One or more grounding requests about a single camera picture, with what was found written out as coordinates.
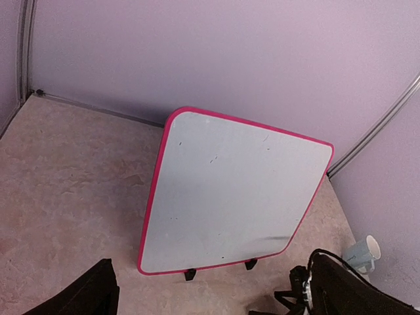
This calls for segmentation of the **pink framed whiteboard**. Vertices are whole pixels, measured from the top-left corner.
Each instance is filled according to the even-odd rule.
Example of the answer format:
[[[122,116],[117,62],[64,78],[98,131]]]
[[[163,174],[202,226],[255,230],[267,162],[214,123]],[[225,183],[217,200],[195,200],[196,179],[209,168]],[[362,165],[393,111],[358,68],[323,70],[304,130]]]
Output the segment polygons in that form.
[[[146,276],[252,269],[290,245],[327,173],[332,144],[182,107],[165,122],[137,268]]]

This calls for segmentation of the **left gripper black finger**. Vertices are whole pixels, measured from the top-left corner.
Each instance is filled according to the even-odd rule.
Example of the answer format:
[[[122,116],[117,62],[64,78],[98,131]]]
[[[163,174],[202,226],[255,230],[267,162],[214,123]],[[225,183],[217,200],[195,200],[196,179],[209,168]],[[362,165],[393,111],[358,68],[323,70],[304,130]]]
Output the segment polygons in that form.
[[[117,314],[119,286],[111,259],[101,259],[27,314]]]

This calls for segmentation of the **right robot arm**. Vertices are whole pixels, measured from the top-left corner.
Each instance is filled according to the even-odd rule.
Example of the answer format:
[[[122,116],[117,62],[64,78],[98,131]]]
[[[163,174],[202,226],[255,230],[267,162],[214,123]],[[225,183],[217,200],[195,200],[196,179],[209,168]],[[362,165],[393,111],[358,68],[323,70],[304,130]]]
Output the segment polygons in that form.
[[[314,250],[307,266],[289,273],[291,289],[274,298],[288,314],[418,314],[419,311],[371,285],[338,255]]]

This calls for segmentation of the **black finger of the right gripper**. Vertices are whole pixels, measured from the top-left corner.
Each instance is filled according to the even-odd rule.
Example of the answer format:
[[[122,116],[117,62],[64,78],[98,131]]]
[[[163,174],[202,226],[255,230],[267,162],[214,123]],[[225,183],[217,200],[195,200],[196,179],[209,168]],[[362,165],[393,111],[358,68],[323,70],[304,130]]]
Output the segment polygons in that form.
[[[296,295],[290,290],[275,291],[273,298],[265,295],[248,306],[248,314],[275,315],[280,314],[281,310],[283,314],[308,314],[302,294]]]

